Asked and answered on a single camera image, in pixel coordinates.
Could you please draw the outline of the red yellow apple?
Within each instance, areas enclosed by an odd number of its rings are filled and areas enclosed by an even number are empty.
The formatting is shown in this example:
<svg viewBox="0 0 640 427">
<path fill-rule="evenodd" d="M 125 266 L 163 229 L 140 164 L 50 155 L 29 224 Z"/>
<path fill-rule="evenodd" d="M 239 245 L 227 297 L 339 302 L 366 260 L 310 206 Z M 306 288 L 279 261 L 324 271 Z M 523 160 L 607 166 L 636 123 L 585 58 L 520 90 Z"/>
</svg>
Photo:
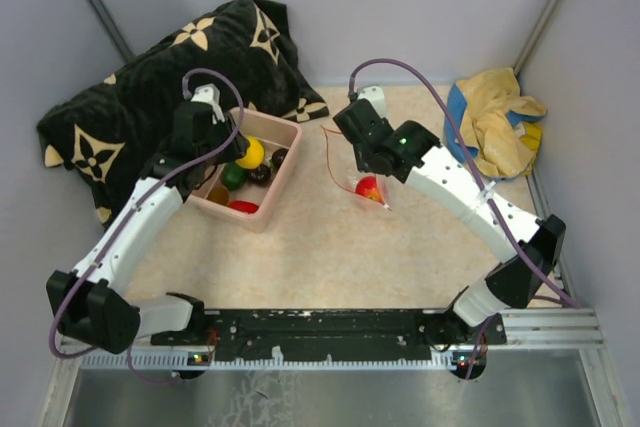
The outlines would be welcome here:
<svg viewBox="0 0 640 427">
<path fill-rule="evenodd" d="M 355 193 L 363 198 L 384 205 L 386 203 L 382 188 L 375 176 L 362 177 L 355 186 Z"/>
</svg>

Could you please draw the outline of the clear zip top bag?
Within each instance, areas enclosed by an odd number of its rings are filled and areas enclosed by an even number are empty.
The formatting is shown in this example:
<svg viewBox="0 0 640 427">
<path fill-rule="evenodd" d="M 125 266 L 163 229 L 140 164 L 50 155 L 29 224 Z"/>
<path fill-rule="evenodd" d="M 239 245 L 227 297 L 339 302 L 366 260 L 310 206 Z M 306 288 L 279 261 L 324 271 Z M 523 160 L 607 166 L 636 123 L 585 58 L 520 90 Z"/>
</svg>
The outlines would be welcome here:
<svg viewBox="0 0 640 427">
<path fill-rule="evenodd" d="M 363 212 L 372 212 L 381 216 L 391 214 L 394 211 L 394 208 L 391 205 L 391 193 L 385 178 L 377 174 L 362 173 L 353 169 L 346 169 L 343 172 L 339 172 L 332 164 L 334 156 L 331 153 L 331 137 L 343 137 L 343 135 L 339 131 L 325 126 L 321 126 L 321 129 L 325 142 L 326 169 L 333 184 L 341 192 L 344 192 L 348 196 L 349 200 Z M 384 205 L 363 198 L 355 193 L 356 183 L 365 176 L 375 176 L 377 178 L 378 184 L 382 188 L 384 199 L 386 201 Z"/>
</svg>

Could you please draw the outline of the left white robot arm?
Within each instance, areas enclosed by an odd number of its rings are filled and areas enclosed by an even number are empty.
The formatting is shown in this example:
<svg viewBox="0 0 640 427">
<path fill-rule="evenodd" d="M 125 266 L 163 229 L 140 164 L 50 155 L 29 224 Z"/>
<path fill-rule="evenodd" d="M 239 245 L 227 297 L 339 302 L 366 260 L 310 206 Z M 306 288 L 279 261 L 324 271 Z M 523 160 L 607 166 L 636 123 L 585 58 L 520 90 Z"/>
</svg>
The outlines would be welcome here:
<svg viewBox="0 0 640 427">
<path fill-rule="evenodd" d="M 208 320 L 197 300 L 165 294 L 129 303 L 124 295 L 140 261 L 164 224 L 203 183 L 213 165 L 245 155 L 248 141 L 240 118 L 202 95 L 183 102 L 174 113 L 165 150 L 149 159 L 125 207 L 95 247 L 68 272 L 55 271 L 46 291 L 54 313 L 48 341 L 62 335 L 119 354 L 136 339 L 174 332 L 184 342 L 201 341 Z"/>
</svg>

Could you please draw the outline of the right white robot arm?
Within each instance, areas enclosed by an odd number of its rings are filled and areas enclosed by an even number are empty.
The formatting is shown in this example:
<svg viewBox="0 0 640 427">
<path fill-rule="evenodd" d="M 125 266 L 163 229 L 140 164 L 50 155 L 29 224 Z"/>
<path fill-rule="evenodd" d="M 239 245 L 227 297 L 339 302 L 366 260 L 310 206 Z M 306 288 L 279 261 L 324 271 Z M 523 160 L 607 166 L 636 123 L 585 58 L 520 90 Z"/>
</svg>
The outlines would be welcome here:
<svg viewBox="0 0 640 427">
<path fill-rule="evenodd" d="M 367 99 L 352 102 L 333 120 L 352 145 L 359 171 L 394 177 L 438 201 L 497 258 L 497 267 L 449 307 L 446 327 L 454 340 L 470 342 L 490 316 L 529 304 L 559 259 L 566 233 L 559 217 L 541 219 L 481 191 L 435 134 L 415 121 L 392 128 Z"/>
</svg>

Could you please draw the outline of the yellow lemon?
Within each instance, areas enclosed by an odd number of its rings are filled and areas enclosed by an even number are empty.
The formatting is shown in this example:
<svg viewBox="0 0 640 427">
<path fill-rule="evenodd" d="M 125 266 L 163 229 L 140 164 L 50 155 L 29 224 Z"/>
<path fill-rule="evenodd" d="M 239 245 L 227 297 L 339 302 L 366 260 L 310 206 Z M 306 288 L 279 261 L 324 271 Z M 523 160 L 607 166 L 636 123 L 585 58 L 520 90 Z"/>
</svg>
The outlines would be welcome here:
<svg viewBox="0 0 640 427">
<path fill-rule="evenodd" d="M 243 157 L 237 159 L 235 163 L 245 170 L 257 169 L 264 161 L 265 147 L 255 137 L 248 136 L 248 147 Z"/>
</svg>

